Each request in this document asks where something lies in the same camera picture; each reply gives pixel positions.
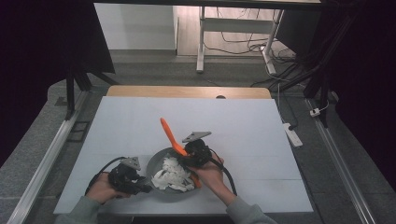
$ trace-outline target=white wall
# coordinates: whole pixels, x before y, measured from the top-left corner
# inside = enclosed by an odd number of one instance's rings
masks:
[[[95,4],[109,49],[176,49],[174,7]]]

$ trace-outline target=white food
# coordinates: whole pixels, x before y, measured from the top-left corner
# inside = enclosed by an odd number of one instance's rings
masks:
[[[176,158],[164,158],[163,168],[151,178],[151,182],[157,189],[179,189],[183,192],[194,189],[193,181],[187,172],[178,164]]]

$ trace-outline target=hand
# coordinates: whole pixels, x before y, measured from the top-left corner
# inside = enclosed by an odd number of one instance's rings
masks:
[[[224,163],[224,159],[218,158],[212,153],[212,158]],[[223,182],[223,172],[213,162],[209,161],[202,167],[189,167],[227,206],[233,202],[235,195],[227,188]]]
[[[105,203],[115,197],[131,197],[130,194],[116,191],[113,189],[113,187],[111,187],[110,183],[108,182],[108,173],[101,173],[99,175],[86,196],[99,203]]]

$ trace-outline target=person's left hand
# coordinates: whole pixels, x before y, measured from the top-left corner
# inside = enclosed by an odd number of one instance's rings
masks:
[[[130,194],[116,191],[113,189],[113,187],[111,187],[110,183],[108,182],[108,173],[101,173],[99,175],[96,182],[92,185],[90,191],[88,191],[86,196],[99,203],[105,203],[116,197],[131,197]]]

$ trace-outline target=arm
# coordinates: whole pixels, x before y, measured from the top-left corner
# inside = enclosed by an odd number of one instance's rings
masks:
[[[108,183],[108,174],[102,173],[87,195],[79,199],[72,212],[59,215],[55,220],[55,224],[97,223],[96,218],[100,206],[115,197],[130,197],[130,195],[115,191]]]
[[[203,167],[189,167],[200,179],[215,193],[227,206],[226,212],[235,224],[266,223],[276,224],[266,216],[260,207],[248,205],[240,197],[235,196],[223,182],[223,172],[213,162],[208,162]]]

